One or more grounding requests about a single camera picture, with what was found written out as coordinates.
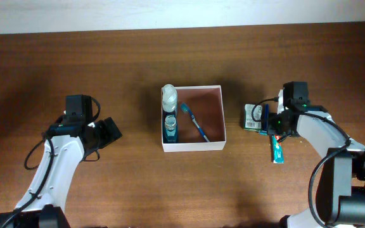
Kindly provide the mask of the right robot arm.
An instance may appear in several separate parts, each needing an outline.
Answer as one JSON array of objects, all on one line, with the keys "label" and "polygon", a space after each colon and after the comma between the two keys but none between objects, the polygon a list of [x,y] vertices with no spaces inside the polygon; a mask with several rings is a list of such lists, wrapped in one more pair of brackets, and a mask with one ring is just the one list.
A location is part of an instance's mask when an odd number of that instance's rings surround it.
[{"label": "right robot arm", "polygon": [[365,145],[352,139],[307,89],[286,85],[269,126],[282,138],[298,136],[321,157],[308,187],[309,207],[284,216],[280,227],[365,227]]}]

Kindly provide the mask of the clear foam soap pump bottle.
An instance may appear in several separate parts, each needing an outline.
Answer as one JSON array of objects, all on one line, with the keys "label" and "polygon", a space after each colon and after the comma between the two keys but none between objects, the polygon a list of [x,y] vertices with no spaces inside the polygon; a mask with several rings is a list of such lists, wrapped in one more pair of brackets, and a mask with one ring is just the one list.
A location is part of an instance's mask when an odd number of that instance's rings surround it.
[{"label": "clear foam soap pump bottle", "polygon": [[171,84],[162,88],[162,108],[164,112],[172,113],[177,107],[177,90]]}]

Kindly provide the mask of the blue disposable razor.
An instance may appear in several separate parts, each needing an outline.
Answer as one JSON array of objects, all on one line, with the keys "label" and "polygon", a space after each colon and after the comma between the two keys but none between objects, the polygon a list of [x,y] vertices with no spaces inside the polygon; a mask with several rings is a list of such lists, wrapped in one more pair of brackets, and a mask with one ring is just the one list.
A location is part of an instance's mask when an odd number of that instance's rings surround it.
[{"label": "blue disposable razor", "polygon": [[265,104],[263,109],[263,116],[262,116],[262,128],[259,131],[259,134],[263,136],[268,135],[268,118],[269,118],[269,105]]}]

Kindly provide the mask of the green red toothpaste tube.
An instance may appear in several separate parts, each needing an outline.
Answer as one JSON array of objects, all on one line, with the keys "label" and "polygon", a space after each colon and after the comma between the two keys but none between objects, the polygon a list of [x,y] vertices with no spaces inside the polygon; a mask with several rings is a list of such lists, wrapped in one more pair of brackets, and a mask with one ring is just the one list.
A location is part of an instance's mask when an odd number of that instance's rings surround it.
[{"label": "green red toothpaste tube", "polygon": [[271,136],[272,139],[272,162],[277,164],[283,164],[285,162],[283,156],[283,149],[279,142],[279,136]]}]

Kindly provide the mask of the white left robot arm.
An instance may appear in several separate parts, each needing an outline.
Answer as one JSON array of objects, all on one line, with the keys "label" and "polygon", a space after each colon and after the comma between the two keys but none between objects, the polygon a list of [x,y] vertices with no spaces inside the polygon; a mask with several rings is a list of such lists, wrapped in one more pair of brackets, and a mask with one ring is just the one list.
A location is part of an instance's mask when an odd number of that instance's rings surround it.
[{"label": "white left robot arm", "polygon": [[44,133],[44,153],[34,178],[12,212],[0,213],[0,227],[69,227],[68,191],[81,162],[122,137],[112,118],[61,122]]}]

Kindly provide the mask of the blue mouthwash bottle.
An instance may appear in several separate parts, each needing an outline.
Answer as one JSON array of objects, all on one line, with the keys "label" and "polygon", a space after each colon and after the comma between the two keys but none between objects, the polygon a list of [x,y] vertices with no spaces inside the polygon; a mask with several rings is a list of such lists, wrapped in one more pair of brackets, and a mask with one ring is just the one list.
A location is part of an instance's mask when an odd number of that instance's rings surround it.
[{"label": "blue mouthwash bottle", "polygon": [[167,115],[164,120],[164,138],[166,143],[177,143],[177,119],[175,115]]}]

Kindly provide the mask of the blue white toothbrush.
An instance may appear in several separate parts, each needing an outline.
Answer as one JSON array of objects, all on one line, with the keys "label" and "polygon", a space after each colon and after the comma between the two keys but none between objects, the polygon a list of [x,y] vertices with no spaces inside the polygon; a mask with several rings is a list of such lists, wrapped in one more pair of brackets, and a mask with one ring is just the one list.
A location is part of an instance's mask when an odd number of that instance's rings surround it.
[{"label": "blue white toothbrush", "polygon": [[182,111],[184,113],[187,113],[190,118],[191,118],[191,121],[194,123],[195,127],[197,128],[198,132],[200,133],[200,135],[204,138],[204,140],[209,143],[210,140],[208,139],[208,137],[206,136],[206,134],[204,133],[203,129],[199,126],[198,122],[196,121],[196,118],[193,114],[193,112],[191,111],[191,109],[189,108],[189,106],[186,104],[186,103],[181,103],[180,105]]}]

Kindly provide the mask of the green white soap bar package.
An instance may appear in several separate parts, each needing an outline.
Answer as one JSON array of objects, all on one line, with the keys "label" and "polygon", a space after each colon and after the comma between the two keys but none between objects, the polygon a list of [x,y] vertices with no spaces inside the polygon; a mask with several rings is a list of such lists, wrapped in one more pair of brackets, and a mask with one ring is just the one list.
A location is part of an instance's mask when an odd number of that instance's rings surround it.
[{"label": "green white soap bar package", "polygon": [[245,107],[244,129],[252,131],[260,131],[262,123],[260,122],[263,116],[263,107],[261,105],[246,104]]}]

